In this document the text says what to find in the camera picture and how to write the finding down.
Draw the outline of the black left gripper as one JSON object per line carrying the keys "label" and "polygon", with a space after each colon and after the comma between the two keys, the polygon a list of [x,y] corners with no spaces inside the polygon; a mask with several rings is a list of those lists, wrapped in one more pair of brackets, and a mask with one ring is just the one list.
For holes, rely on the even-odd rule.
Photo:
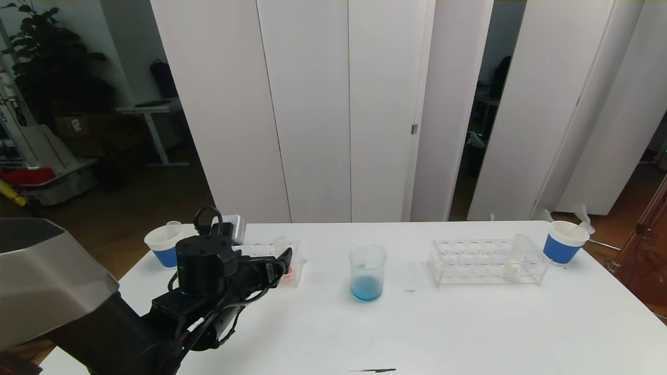
{"label": "black left gripper", "polygon": [[292,247],[287,247],[277,258],[273,256],[241,256],[239,280],[243,288],[274,288],[283,274],[292,272]]}

